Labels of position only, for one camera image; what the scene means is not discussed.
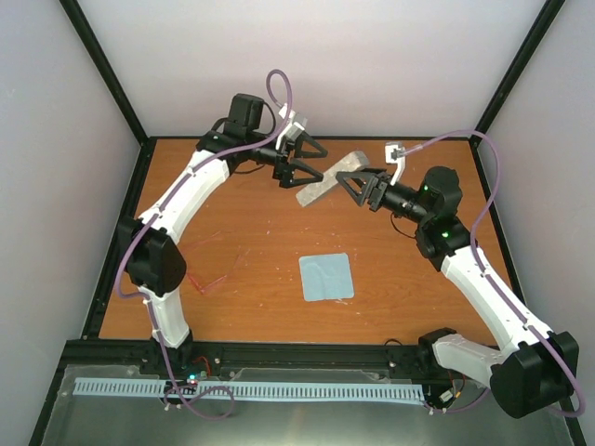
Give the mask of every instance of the sponge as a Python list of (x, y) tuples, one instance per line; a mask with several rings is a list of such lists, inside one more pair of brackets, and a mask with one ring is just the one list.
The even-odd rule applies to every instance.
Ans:
[(338, 183), (335, 176), (337, 172), (356, 172), (370, 165), (365, 153), (362, 151), (352, 151), (324, 172), (323, 180), (319, 183), (311, 183), (296, 194), (297, 202), (302, 207), (306, 207), (330, 192)]

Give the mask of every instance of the light blue square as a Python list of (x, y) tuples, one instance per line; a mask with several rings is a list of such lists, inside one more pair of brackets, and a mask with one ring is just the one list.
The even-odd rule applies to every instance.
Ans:
[(350, 260), (345, 253), (300, 257), (299, 272), (307, 302), (351, 299), (354, 295)]

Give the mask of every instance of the purple cable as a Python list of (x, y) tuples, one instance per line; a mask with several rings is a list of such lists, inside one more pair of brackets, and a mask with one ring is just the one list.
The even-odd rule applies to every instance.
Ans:
[[(477, 233), (477, 228), (479, 228), (479, 225), (480, 225), (482, 219), (485, 217), (485, 214), (487, 214), (487, 212), (490, 209), (490, 206), (494, 202), (494, 198), (496, 197), (496, 194), (500, 187), (500, 157), (498, 155), (498, 151), (497, 151), (496, 144), (494, 143), (494, 141), (490, 137), (485, 135), (484, 133), (478, 132), (477, 130), (455, 130), (453, 132), (448, 132), (448, 133), (445, 133), (444, 135), (440, 135), (439, 137), (429, 139), (428, 141), (426, 141), (422, 144), (418, 144), (418, 145), (414, 146), (413, 148), (409, 149), (408, 151), (405, 151), (403, 153), (403, 156), (407, 156), (411, 153), (415, 153), (416, 151), (421, 151), (421, 150), (427, 148), (428, 146), (430, 146), (431, 144), (441, 141), (445, 138), (461, 137), (461, 136), (467, 136), (467, 135), (474, 135), (476, 137), (483, 139), (487, 143), (487, 145), (490, 147), (490, 149), (492, 150), (492, 153), (494, 154), (494, 160), (495, 160), (496, 181), (494, 182), (494, 187), (492, 188), (492, 193), (490, 194), (489, 198), (487, 199), (487, 202), (485, 203), (485, 206), (483, 207), (482, 211), (480, 212), (480, 214), (477, 216), (477, 218), (471, 225), (471, 233), (470, 233), (471, 252), (473, 253), (473, 257), (475, 258), (477, 265), (480, 267), (480, 270), (482, 272), (485, 272), (485, 265), (482, 262), (482, 259), (480, 258), (479, 252), (477, 251), (477, 239), (476, 239), (475, 235)], [(490, 276), (489, 274), (485, 274), (485, 279), (492, 285), (492, 288), (494, 288), (494, 290), (497, 292), (497, 294), (502, 298), (502, 300), (504, 300), (504, 302), (507, 304), (507, 306), (510, 308), (510, 310), (521, 320), (521, 322), (523, 324), (526, 324), (527, 318), (514, 305), (514, 303), (509, 299), (509, 297), (506, 295), (506, 293), (504, 293), (504, 291), (498, 286), (498, 284), (496, 283), (494, 278), (492, 276)], [(551, 346), (551, 344), (546, 340), (546, 338), (544, 338), (537, 331), (537, 329), (533, 325), (527, 326), (527, 329), (531, 333), (534, 334), (534, 336), (546, 348), (546, 350), (549, 352), (549, 354), (552, 356), (552, 358), (558, 363), (558, 365), (560, 365), (560, 368), (562, 369), (562, 371), (568, 378), (568, 381), (570, 381), (573, 388), (575, 389), (576, 397), (578, 398), (578, 408), (574, 412), (560, 411), (553, 407), (548, 407), (548, 409), (555, 414), (559, 414), (559, 415), (566, 416), (569, 418), (576, 418), (576, 417), (582, 415), (585, 412), (585, 410), (587, 409), (587, 401), (585, 398), (585, 394), (583, 393), (583, 390), (582, 390), (580, 384), (578, 383), (578, 381), (576, 380), (575, 376), (573, 375), (572, 371), (568, 368), (568, 366), (566, 365), (566, 363), (564, 362), (564, 360), (562, 359), (560, 354), (554, 349), (554, 347)], [(457, 409), (457, 412), (460, 413), (460, 412), (466, 411), (467, 409), (470, 409), (470, 407), (474, 407), (476, 402), (478, 402), (478, 401), (474, 401), (469, 406), (465, 406), (461, 409)]]
[[(289, 79), (287, 78), (287, 75), (284, 72), (282, 72), (281, 70), (277, 70), (277, 69), (271, 70), (269, 72), (269, 74), (267, 75), (267, 80), (266, 80), (267, 91), (269, 92), (269, 95), (271, 96), (271, 100), (273, 100), (275, 103), (278, 104), (277, 99), (272, 94), (272, 89), (271, 89), (271, 78), (275, 74), (280, 75), (281, 78), (283, 79), (284, 83), (285, 83), (285, 89), (287, 91), (287, 109), (290, 111), (292, 109), (292, 106), (293, 106), (293, 92), (292, 92), (292, 89), (291, 89), (291, 84), (289, 83)], [(227, 149), (225, 151), (221, 151), (219, 153), (214, 153), (213, 155), (208, 156), (207, 158), (203, 159), (203, 161), (201, 161), (199, 164), (197, 164), (192, 169), (192, 172), (193, 173), (198, 172), (206, 164), (210, 163), (211, 161), (213, 161), (213, 160), (215, 160), (217, 158), (221, 158), (223, 156), (226, 156), (226, 155), (229, 155), (229, 154), (232, 154), (232, 153), (237, 153), (238, 151), (250, 151), (252, 149), (257, 149), (258, 147), (262, 147), (262, 146), (264, 146), (266, 144), (269, 144), (270, 142), (274, 141), (281, 134), (281, 132), (287, 126), (287, 123), (288, 122), (289, 122), (289, 112), (285, 115), (285, 118), (282, 121), (281, 125), (274, 132), (272, 132), (268, 137), (266, 137), (265, 139), (263, 139), (262, 141), (257, 142), (257, 143), (253, 143), (253, 144), (247, 144), (247, 145), (240, 146), (240, 147), (234, 147), (234, 148), (231, 148), (231, 149)], [(186, 175), (184, 175), (178, 181), (178, 183), (176, 183), (176, 185), (172, 188), (172, 190), (164, 198), (163, 202), (159, 204), (159, 212), (163, 212), (165, 210), (165, 207), (169, 204), (169, 202), (171, 202), (171, 200), (174, 198), (174, 196), (176, 195), (176, 193), (178, 193), (178, 191), (181, 189), (181, 187), (184, 185), (184, 183), (186, 183), (186, 181), (188, 181), (188, 179), (191, 178), (191, 177), (192, 177), (192, 174), (187, 173)], [(149, 298), (148, 295), (146, 295), (145, 293), (142, 293), (141, 291), (137, 291), (135, 293), (129, 293), (129, 294), (126, 294), (126, 293), (124, 293), (122, 291), (122, 278), (124, 276), (124, 269), (126, 268), (126, 264), (128, 263), (128, 260), (132, 256), (132, 253), (134, 252), (134, 250), (136, 249), (136, 247), (139, 245), (140, 240), (144, 237), (144, 235), (151, 228), (152, 224), (155, 222), (155, 220), (158, 217), (159, 217), (158, 214), (154, 214), (151, 218), (149, 218), (149, 220), (147, 221), (147, 223), (142, 227), (142, 229), (134, 237), (134, 239), (130, 243), (130, 246), (128, 246), (128, 249), (126, 249), (126, 252), (122, 256), (122, 261), (120, 262), (120, 265), (118, 266), (118, 270), (117, 270), (116, 277), (115, 277), (114, 288), (115, 288), (116, 293), (121, 298), (123, 298), (123, 299), (128, 299), (128, 298), (131, 298), (131, 297), (142, 297), (143, 298), (143, 302), (146, 302), (146, 304), (147, 304), (147, 310), (149, 312), (149, 318), (151, 319), (152, 328), (157, 333), (157, 338), (158, 338), (158, 341), (159, 341), (159, 346), (160, 346), (161, 352), (162, 352), (162, 354), (164, 356), (164, 361), (165, 361), (165, 367), (167, 369), (167, 374), (169, 375), (169, 379), (172, 382), (172, 387), (178, 393), (178, 396), (179, 396), (180, 400), (182, 401), (182, 403), (192, 413), (194, 413), (197, 416), (200, 416), (201, 418), (204, 418), (205, 420), (212, 420), (212, 421), (221, 420), (221, 419), (226, 418), (227, 416), (229, 416), (230, 413), (233, 411), (233, 408), (234, 408), (234, 405), (235, 405), (235, 399), (233, 397), (233, 393), (231, 392), (231, 390), (228, 389), (227, 387), (224, 387), (224, 386), (215, 386), (215, 387), (211, 387), (211, 388), (205, 390), (204, 392), (202, 392), (199, 395), (196, 395), (191, 400), (186, 400), (184, 398), (184, 396), (181, 394), (181, 389), (178, 386), (178, 383), (176, 382), (176, 377), (174, 376), (174, 372), (173, 372), (173, 370), (171, 368), (171, 363), (169, 361), (169, 356), (167, 355), (167, 349), (165, 347), (165, 339), (164, 339), (163, 334), (161, 333), (161, 329), (159, 328), (159, 323), (157, 321), (157, 318), (155, 317), (155, 312), (154, 312), (154, 308), (152, 306), (151, 299)], [(204, 413), (201, 413), (201, 412), (197, 411), (196, 409), (194, 409), (191, 406), (191, 403), (199, 400), (204, 395), (206, 395), (207, 393), (212, 392), (214, 390), (223, 390), (224, 392), (226, 392), (226, 393), (228, 393), (230, 395), (231, 406), (230, 406), (230, 409), (225, 414), (223, 414), (221, 416), (205, 415)]]
[(458, 408), (458, 409), (446, 409), (446, 412), (443, 412), (440, 409), (434, 409), (429, 404), (427, 404), (425, 401), (424, 401), (424, 407), (426, 409), (428, 409), (429, 411), (435, 411), (435, 412), (441, 413), (443, 415), (451, 415), (451, 414), (454, 414), (454, 413), (461, 413), (461, 412), (468, 411), (469, 409), (473, 409), (480, 402), (482, 402), (483, 400), (485, 400), (485, 397), (487, 397), (489, 395), (489, 393), (490, 393), (490, 389), (486, 387), (483, 390), (482, 394), (479, 397), (477, 397), (473, 402), (470, 402), (468, 405), (463, 406), (463, 407)]

